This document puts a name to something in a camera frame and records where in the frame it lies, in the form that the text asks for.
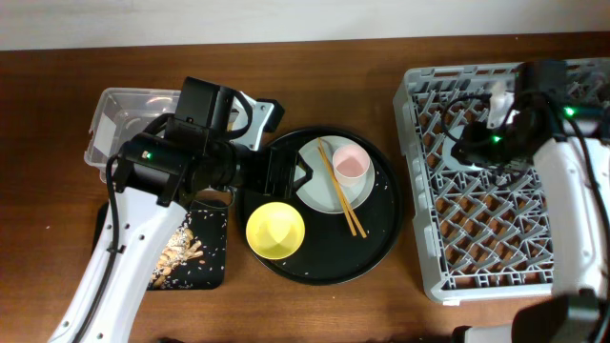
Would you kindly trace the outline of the grey plate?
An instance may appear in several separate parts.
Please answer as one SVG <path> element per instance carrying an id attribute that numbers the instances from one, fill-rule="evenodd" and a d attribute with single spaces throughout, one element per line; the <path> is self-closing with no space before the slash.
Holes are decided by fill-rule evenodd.
<path id="1" fill-rule="evenodd" d="M 356 144 L 355 141 L 349 138 L 337 135 L 327 135 L 314 138 L 301 147 L 298 152 L 304 161 L 313 169 L 314 175 L 296 195 L 304 204 L 318 212 L 328 214 L 342 213 L 343 210 L 341 209 L 339 200 L 336 196 L 333 183 L 320 158 L 320 154 L 318 153 L 318 138 L 322 141 L 323 148 L 326 151 L 332 168 L 334 152 L 342 146 Z M 371 156 L 370 159 L 371 165 L 368 172 L 356 185 L 346 187 L 338 183 L 353 209 L 359 207 L 367 200 L 376 185 L 376 171 Z"/>

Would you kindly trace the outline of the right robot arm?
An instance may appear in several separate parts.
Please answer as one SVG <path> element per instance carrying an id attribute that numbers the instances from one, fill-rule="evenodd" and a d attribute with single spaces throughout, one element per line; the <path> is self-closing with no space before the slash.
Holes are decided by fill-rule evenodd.
<path id="1" fill-rule="evenodd" d="M 554 249 L 551 298 L 509 325 L 458 327 L 455 342 L 609 339 L 609 110 L 571 100 L 566 85 L 566 62 L 522 63 L 512 90 L 473 95 L 489 105 L 485 121 L 442 130 L 453 170 L 536 170 Z"/>

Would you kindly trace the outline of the food scraps pile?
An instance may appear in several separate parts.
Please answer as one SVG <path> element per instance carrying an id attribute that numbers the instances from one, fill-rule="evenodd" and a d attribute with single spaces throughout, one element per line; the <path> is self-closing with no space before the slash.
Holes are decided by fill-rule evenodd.
<path id="1" fill-rule="evenodd" d="M 194 238 L 190 229 L 179 228 L 160 254 L 149 286 L 153 290 L 163 289 L 168 285 L 173 270 L 185 265 L 191 259 L 202 256 L 201 241 Z"/>

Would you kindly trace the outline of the yellow bowl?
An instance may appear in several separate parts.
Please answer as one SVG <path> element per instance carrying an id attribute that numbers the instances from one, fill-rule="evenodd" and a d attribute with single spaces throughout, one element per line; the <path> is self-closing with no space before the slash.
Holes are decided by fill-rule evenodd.
<path id="1" fill-rule="evenodd" d="M 291 205 L 271 202 L 258 207 L 248 218 L 246 239 L 259 257 L 279 260 L 294 254 L 305 238 L 305 223 Z"/>

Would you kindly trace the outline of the wooden chopstick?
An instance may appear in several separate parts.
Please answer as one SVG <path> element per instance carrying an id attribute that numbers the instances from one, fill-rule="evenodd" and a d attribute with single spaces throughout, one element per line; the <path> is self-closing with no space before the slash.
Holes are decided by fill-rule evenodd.
<path id="1" fill-rule="evenodd" d="M 350 228 L 352 236 L 360 235 L 362 238 L 366 239 L 367 233 L 364 231 L 351 204 L 347 201 L 347 198 L 345 197 L 343 190 L 341 189 L 341 187 L 339 186 L 339 184 L 336 180 L 335 173 L 333 172 L 333 168 L 331 167 L 328 156 L 326 154 L 326 151 L 323 148 L 322 141 L 320 138 L 317 139 L 317 149 L 320 154 L 321 160 L 333 182 L 336 196 L 339 199 L 339 203 L 343 210 L 344 216 L 346 218 L 346 221 Z"/>
<path id="2" fill-rule="evenodd" d="M 341 209 L 343 210 L 343 214 L 346 218 L 348 227 L 350 229 L 350 232 L 352 234 L 352 236 L 357 236 L 356 233 L 356 218 L 353 215 L 353 210 L 351 209 L 351 206 L 346 202 L 346 198 L 345 195 L 342 191 L 342 189 L 340 188 L 338 182 L 336 181 L 335 178 L 335 174 L 333 172 L 333 169 L 330 165 L 330 162 L 328 160 L 327 154 L 322 146 L 321 142 L 318 142 L 318 153 L 320 154 L 320 158 L 329 174 L 329 177 L 333 183 L 334 189 L 335 189 L 335 194 L 339 200 L 339 204 L 341 206 Z"/>

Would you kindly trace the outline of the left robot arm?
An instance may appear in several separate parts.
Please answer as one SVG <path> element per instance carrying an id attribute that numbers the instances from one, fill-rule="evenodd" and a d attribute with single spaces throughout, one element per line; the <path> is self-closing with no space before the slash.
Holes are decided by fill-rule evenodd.
<path id="1" fill-rule="evenodd" d="M 261 147 L 284 114 L 273 99 L 185 79 L 175 111 L 126 141 L 106 165 L 109 207 L 53 342 L 125 342 L 154 266 L 206 189 L 291 197 L 313 176 L 297 151 Z"/>

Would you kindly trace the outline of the pink plastic cup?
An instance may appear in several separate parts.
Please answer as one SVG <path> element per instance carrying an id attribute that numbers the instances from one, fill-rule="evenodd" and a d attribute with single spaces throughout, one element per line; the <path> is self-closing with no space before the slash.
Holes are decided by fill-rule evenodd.
<path id="1" fill-rule="evenodd" d="M 362 147 L 357 144 L 345 145 L 333 154 L 335 178 L 342 186 L 356 185 L 368 172 L 371 159 Z"/>

